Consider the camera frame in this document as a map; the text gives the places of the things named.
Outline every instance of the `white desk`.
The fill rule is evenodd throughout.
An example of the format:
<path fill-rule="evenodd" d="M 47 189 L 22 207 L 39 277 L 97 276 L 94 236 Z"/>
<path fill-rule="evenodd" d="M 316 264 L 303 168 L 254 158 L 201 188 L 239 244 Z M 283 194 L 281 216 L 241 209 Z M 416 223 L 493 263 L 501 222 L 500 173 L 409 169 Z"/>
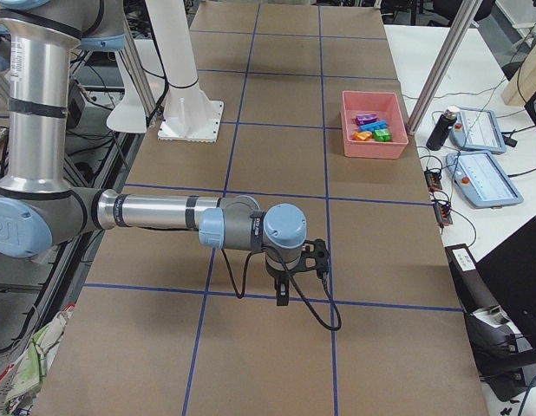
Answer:
<path fill-rule="evenodd" d="M 419 96 L 447 31 L 446 28 L 386 26 L 389 46 L 404 95 L 408 97 Z M 479 93 L 482 90 L 497 86 L 502 78 L 503 73 L 478 30 L 471 29 L 459 47 L 436 96 L 458 92 Z M 415 135 L 418 146 L 425 145 L 434 127 L 432 113 L 434 111 L 441 112 L 447 106 L 483 108 L 490 100 L 487 109 L 494 110 L 497 116 L 521 110 L 522 107 L 508 107 L 503 104 L 500 93 L 506 84 L 507 81 L 504 81 L 497 88 L 491 100 L 491 91 L 480 95 L 460 94 L 435 99 Z M 405 97 L 405 102 L 408 111 L 411 112 L 416 100 Z M 521 112 L 510 117 L 499 118 L 499 124 L 501 130 L 511 131 L 514 128 L 531 126 L 533 123 L 526 112 Z M 518 173 L 536 167 L 536 129 L 515 134 L 513 138 L 518 140 L 519 144 L 515 148 L 508 147 L 505 154 L 496 158 L 505 172 L 507 174 Z M 452 146 L 449 140 L 446 142 L 446 146 Z M 426 149 L 419 149 L 419 152 L 421 156 L 428 154 Z M 439 152 L 431 154 L 440 158 L 444 162 L 443 165 L 446 165 L 445 155 L 451 152 L 452 150 L 442 148 Z M 427 161 L 428 159 L 423 159 L 422 165 L 425 166 Z M 438 166 L 436 162 L 431 160 L 429 165 L 430 167 Z M 519 229 L 529 218 L 536 215 L 536 172 L 513 179 L 515 186 L 525 199 L 522 204 L 496 210 L 472 208 L 455 188 L 452 190 L 451 176 L 448 172 L 444 174 L 441 181 L 444 185 L 444 191 L 453 196 L 453 208 L 468 217 L 476 227 L 477 239 L 471 247 L 476 260 L 480 260 L 506 237 Z M 472 228 L 467 221 L 455 214 L 453 214 L 453 220 L 454 225 L 446 227 L 443 231 L 444 246 L 469 244 L 474 235 Z M 483 389 L 490 414 L 499 414 L 504 407 L 513 407 L 512 414 L 517 413 L 517 405 L 499 402 L 487 385 Z M 524 415 L 536 416 L 536 387 L 525 405 Z"/>

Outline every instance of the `screen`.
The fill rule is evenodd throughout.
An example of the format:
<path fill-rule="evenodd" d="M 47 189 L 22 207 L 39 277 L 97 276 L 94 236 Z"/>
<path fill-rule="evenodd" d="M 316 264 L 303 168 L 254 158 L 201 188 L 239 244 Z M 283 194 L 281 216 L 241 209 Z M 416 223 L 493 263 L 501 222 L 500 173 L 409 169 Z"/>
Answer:
<path fill-rule="evenodd" d="M 501 201 L 516 198 L 517 194 L 503 179 L 492 160 L 484 153 L 462 154 L 459 166 L 482 201 Z"/>
<path fill-rule="evenodd" d="M 461 121 L 463 132 L 467 137 L 466 144 L 500 146 L 491 113 L 462 109 Z"/>
<path fill-rule="evenodd" d="M 511 320 L 536 348 L 536 217 L 482 258 L 477 269 Z"/>

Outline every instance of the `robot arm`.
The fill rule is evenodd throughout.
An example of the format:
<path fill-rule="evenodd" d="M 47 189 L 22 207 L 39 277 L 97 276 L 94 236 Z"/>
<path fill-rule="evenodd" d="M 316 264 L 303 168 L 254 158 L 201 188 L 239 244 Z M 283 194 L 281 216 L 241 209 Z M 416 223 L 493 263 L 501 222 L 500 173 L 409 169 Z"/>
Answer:
<path fill-rule="evenodd" d="M 0 252 L 32 257 L 79 234 L 115 226 L 183 229 L 198 231 L 200 242 L 216 249 L 264 252 L 278 305 L 289 301 L 295 273 L 316 270 L 325 287 L 325 243 L 306 242 L 306 218 L 294 205 L 264 212 L 249 197 L 119 195 L 64 181 L 69 54 L 75 47 L 123 48 L 122 2 L 0 0 L 0 5 L 11 33 L 10 156 L 0 180 Z M 307 266 L 308 258 L 314 265 Z"/>

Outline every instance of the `blue tape line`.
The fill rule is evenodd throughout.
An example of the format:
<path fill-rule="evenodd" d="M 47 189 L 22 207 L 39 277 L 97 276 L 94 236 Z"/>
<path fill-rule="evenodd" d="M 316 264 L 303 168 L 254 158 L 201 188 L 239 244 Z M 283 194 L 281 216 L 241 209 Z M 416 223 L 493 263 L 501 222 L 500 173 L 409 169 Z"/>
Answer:
<path fill-rule="evenodd" d="M 324 46 L 322 42 L 322 11 L 318 8 L 318 35 L 319 35 L 319 47 L 320 47 L 320 88 L 322 89 L 322 127 L 324 136 L 324 186 L 325 186 L 325 204 L 326 204 L 326 234 L 328 239 L 328 252 L 331 258 L 331 224 L 330 224 L 330 175 L 328 167 L 328 143 L 326 137 L 326 109 L 324 101 Z M 329 279 L 329 292 L 333 297 L 333 272 L 330 266 Z M 336 325 L 336 318 L 334 310 L 330 307 L 330 325 L 333 327 Z M 334 416 L 339 416 L 339 394 L 337 391 L 337 346 L 336 346 L 336 333 L 332 331 L 330 333 L 331 339 L 331 378 L 333 386 L 333 401 L 334 401 Z"/>
<path fill-rule="evenodd" d="M 169 186 L 169 185 L 146 185 L 146 184 L 125 184 L 133 188 L 151 188 L 151 189 L 170 189 L 174 191 L 192 191 L 192 192 L 213 192 L 222 193 L 221 189 L 194 188 L 191 186 Z"/>
<path fill-rule="evenodd" d="M 190 29 L 190 32 L 197 33 L 226 33 L 230 35 L 251 35 L 251 32 L 238 32 L 231 30 L 207 30 L 207 29 Z M 387 41 L 385 37 L 366 37 L 366 36 L 330 36 L 330 35 L 299 35 L 295 33 L 265 33 L 257 32 L 256 35 L 262 36 L 289 36 L 289 37 L 316 37 L 323 39 L 360 39 L 364 41 Z"/>
<path fill-rule="evenodd" d="M 85 283 L 86 288 L 101 288 L 101 289 L 122 289 L 122 290 L 139 290 L 144 292 L 168 292 L 168 293 L 181 293 L 185 295 L 204 295 L 204 290 L 196 289 L 176 289 L 176 288 L 162 288 L 154 286 L 133 286 L 130 284 L 112 284 L 112 283 Z"/>
<path fill-rule="evenodd" d="M 370 202 L 371 204 L 392 204 L 392 205 L 432 206 L 432 203 L 430 203 L 430 202 L 389 201 L 389 200 L 387 200 L 387 199 L 365 199 L 365 198 L 330 197 L 330 201 Z"/>
<path fill-rule="evenodd" d="M 269 193 L 269 192 L 243 192 L 237 190 L 230 190 L 227 193 L 236 195 L 260 195 L 263 197 L 283 197 L 283 198 L 305 198 L 305 199 L 326 199 L 326 197 L 317 197 L 315 195 L 295 195 L 291 193 Z"/>
<path fill-rule="evenodd" d="M 224 193 L 223 195 L 226 195 L 227 192 L 227 186 L 229 184 L 230 175 L 232 173 L 232 164 L 233 164 L 233 154 L 235 153 L 235 146 L 237 145 L 237 135 L 239 132 L 239 121 L 241 120 L 241 112 L 243 110 L 243 101 L 245 100 L 245 91 L 247 87 L 247 80 L 249 75 L 249 68 L 251 67 L 251 58 L 252 58 L 252 48 L 254 47 L 254 39 L 255 39 L 255 33 L 257 31 L 258 26 L 258 16 L 260 15 L 260 3 L 258 4 L 257 8 L 257 16 L 254 21 L 254 28 L 252 29 L 252 38 L 251 38 L 251 46 L 249 47 L 249 55 L 247 56 L 247 66 L 245 69 L 245 79 L 243 80 L 243 89 L 241 89 L 241 98 L 239 99 L 239 108 L 237 112 L 237 122 L 235 125 L 235 131 L 233 132 L 233 141 L 232 141 L 232 149 L 230 151 L 230 157 L 227 163 L 227 172 L 226 172 L 226 181 L 224 182 Z"/>
<path fill-rule="evenodd" d="M 202 304 L 200 305 L 199 324 L 197 325 L 197 334 L 195 335 L 195 345 L 193 347 L 193 356 L 191 358 L 191 366 L 189 367 L 189 375 L 187 376 L 187 387 L 185 391 L 185 399 L 183 400 L 183 408 L 181 409 L 181 416 L 187 415 L 187 408 L 189 406 L 189 398 L 191 397 L 191 387 L 193 386 L 193 376 L 195 372 L 195 364 L 197 363 L 197 354 L 199 352 L 200 335 L 202 334 L 202 324 L 205 320 L 206 301 L 208 299 L 208 288 L 210 287 L 210 279 L 212 278 L 212 270 L 214 268 L 214 253 L 210 255 L 210 264 L 208 265 L 208 277 L 206 278 L 205 291 L 202 297 Z"/>
<path fill-rule="evenodd" d="M 235 297 L 233 292 L 222 292 L 219 290 L 197 290 L 197 289 L 177 289 L 177 288 L 163 288 L 154 286 L 135 286 L 130 284 L 116 284 L 116 283 L 84 283 L 83 287 L 93 289 L 117 289 L 117 290 L 136 290 L 143 292 L 167 292 L 176 293 L 182 295 L 209 295 L 209 296 L 223 296 L 223 297 Z M 260 294 L 245 294 L 249 299 L 261 299 L 274 301 L 275 296 L 260 295 Z M 311 303 L 330 304 L 327 299 L 308 298 Z M 291 302 L 302 302 L 300 297 L 290 297 Z M 429 310 L 434 312 L 462 312 L 461 308 L 452 308 L 447 306 L 425 306 L 425 305 L 407 305 L 402 303 L 381 303 L 381 302 L 362 302 L 362 301 L 335 301 L 338 305 L 345 306 L 357 306 L 365 308 L 385 308 L 385 309 L 413 309 L 413 310 Z"/>
<path fill-rule="evenodd" d="M 291 128 L 310 128 L 320 130 L 322 126 L 301 126 L 300 124 L 274 124 L 274 123 L 253 123 L 250 121 L 237 121 L 240 126 L 261 126 L 261 127 L 291 127 Z"/>
<path fill-rule="evenodd" d="M 255 71 L 238 71 L 235 69 L 215 69 L 215 68 L 202 68 L 197 69 L 197 72 L 220 72 L 228 74 L 244 74 L 244 75 L 274 75 L 274 76 L 320 76 L 314 74 L 289 74 L 280 72 L 255 72 Z M 355 76 L 355 75 L 323 75 L 326 78 L 342 78 L 345 80 L 377 80 L 377 81 L 399 81 L 398 78 L 389 78 L 382 76 Z"/>

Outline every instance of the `colored block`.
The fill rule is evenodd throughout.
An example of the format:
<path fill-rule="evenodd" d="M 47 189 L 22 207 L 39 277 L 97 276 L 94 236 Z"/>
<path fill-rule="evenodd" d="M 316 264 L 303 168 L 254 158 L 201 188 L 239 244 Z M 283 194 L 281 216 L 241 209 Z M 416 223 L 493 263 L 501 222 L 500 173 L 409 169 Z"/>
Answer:
<path fill-rule="evenodd" d="M 355 123 L 358 126 L 363 126 L 369 123 L 376 123 L 378 121 L 378 116 L 376 114 L 357 114 L 355 118 Z"/>
<path fill-rule="evenodd" d="M 353 133 L 353 140 L 368 141 L 372 139 L 372 132 L 356 132 Z"/>
<path fill-rule="evenodd" d="M 360 132 L 374 132 L 375 130 L 381 130 L 388 128 L 388 122 L 386 120 L 380 120 L 376 123 L 369 123 L 359 127 Z"/>
<path fill-rule="evenodd" d="M 375 130 L 372 134 L 375 141 L 391 141 L 391 133 L 387 128 Z"/>

